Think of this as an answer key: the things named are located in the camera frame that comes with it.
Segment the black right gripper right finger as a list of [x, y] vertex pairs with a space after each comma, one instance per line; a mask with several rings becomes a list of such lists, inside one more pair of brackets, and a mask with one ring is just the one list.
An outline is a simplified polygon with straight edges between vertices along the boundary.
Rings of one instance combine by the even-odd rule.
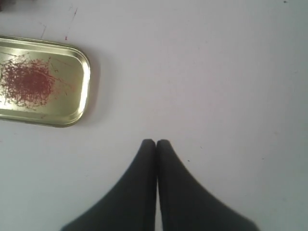
[[257, 231], [255, 223], [209, 193], [186, 169], [168, 140], [156, 146], [165, 231]]

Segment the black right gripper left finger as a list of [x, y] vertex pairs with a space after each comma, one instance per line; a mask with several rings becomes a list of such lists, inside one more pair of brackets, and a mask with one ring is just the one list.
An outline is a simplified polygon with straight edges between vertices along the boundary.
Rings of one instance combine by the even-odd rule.
[[115, 186], [64, 231], [153, 231], [156, 214], [155, 142], [143, 140]]

